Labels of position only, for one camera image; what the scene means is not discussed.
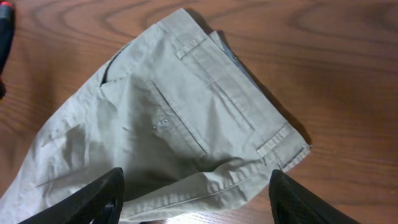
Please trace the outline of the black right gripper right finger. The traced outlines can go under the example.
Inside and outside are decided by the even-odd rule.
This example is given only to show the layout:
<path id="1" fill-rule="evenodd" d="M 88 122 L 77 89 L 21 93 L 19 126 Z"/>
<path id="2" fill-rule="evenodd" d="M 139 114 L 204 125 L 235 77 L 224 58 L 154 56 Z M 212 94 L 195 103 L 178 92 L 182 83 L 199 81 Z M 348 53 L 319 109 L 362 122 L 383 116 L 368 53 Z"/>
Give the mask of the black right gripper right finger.
<path id="1" fill-rule="evenodd" d="M 273 170 L 269 198 L 275 224 L 358 224 L 281 170 Z"/>

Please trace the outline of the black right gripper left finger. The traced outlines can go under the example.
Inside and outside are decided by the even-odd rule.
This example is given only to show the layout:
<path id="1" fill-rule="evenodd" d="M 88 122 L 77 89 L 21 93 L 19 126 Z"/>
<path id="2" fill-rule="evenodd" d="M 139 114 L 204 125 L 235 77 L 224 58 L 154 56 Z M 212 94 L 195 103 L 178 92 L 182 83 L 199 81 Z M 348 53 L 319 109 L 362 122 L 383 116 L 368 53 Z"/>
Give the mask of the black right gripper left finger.
<path id="1" fill-rule="evenodd" d="M 113 168 L 21 224 L 118 224 L 123 208 L 124 189 L 122 168 Z"/>

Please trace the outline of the khaki shorts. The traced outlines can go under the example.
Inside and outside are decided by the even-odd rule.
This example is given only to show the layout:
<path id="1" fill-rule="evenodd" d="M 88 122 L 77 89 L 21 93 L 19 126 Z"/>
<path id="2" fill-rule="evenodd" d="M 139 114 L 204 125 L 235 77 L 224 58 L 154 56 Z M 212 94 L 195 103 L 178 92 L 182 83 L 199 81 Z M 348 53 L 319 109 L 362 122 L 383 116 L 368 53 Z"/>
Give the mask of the khaki shorts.
<path id="1" fill-rule="evenodd" d="M 236 209 L 309 151 L 218 33 L 179 9 L 47 120 L 1 198 L 1 222 L 21 222 L 115 167 L 125 178 L 121 223 Z"/>

